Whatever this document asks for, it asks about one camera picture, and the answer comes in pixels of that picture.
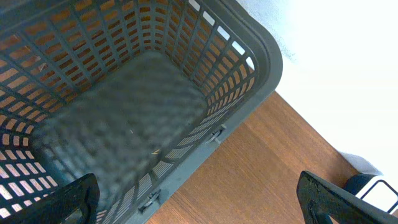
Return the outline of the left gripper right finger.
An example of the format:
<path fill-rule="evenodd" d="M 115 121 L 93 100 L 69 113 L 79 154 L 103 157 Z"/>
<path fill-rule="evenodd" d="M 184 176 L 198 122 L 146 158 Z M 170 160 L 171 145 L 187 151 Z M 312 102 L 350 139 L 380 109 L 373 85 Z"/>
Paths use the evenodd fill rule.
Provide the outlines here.
<path fill-rule="evenodd" d="M 305 170 L 297 184 L 297 198 L 306 224 L 397 224 L 397 218 Z"/>

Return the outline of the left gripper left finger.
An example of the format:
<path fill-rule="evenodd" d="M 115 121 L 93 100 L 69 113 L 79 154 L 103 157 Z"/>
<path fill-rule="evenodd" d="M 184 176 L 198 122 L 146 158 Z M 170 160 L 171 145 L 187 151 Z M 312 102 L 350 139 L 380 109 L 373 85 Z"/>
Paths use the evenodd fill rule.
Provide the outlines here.
<path fill-rule="evenodd" d="M 75 210 L 78 223 L 95 223 L 100 190 L 94 174 L 86 174 L 31 206 L 5 218 L 2 224 L 61 223 Z"/>

